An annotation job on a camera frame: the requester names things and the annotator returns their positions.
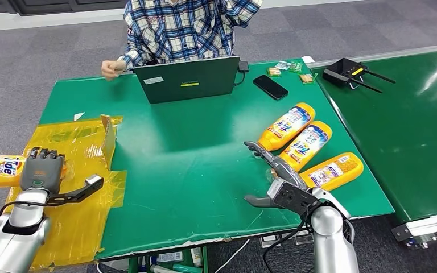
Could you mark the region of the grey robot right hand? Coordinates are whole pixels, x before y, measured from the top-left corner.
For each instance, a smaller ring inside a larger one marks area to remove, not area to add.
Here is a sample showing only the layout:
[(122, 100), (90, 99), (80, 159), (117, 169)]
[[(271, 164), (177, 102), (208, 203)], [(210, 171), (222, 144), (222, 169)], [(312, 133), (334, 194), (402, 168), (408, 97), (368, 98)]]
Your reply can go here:
[[(259, 143), (246, 141), (244, 145), (254, 152), (255, 156), (259, 156), (265, 160), (268, 165), (275, 171), (277, 177), (289, 182), (290, 184), (296, 186), (297, 188), (308, 192), (309, 187), (306, 185), (303, 179), (300, 178), (299, 174), (280, 156), (273, 155), (270, 151), (265, 149)], [(250, 205), (256, 208), (278, 208), (283, 209), (277, 204), (274, 204), (272, 199), (268, 196), (256, 197), (253, 195), (245, 195), (244, 200)]]

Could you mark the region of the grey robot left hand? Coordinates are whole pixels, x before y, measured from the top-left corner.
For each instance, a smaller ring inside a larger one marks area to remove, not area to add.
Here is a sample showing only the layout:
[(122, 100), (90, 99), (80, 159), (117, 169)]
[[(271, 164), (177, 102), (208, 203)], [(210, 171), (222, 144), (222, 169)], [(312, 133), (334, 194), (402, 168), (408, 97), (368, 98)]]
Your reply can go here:
[(52, 194), (59, 193), (64, 162), (65, 155), (57, 150), (33, 147), (20, 177), (21, 190), (43, 188)]

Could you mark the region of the person's right hand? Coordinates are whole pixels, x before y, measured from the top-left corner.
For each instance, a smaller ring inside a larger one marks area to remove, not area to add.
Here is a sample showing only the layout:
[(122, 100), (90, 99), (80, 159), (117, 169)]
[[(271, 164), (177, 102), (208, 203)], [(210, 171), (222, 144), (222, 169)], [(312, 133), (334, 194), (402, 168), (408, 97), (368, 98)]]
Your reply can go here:
[(123, 60), (104, 60), (101, 63), (101, 75), (106, 80), (113, 80), (127, 70), (127, 64)]

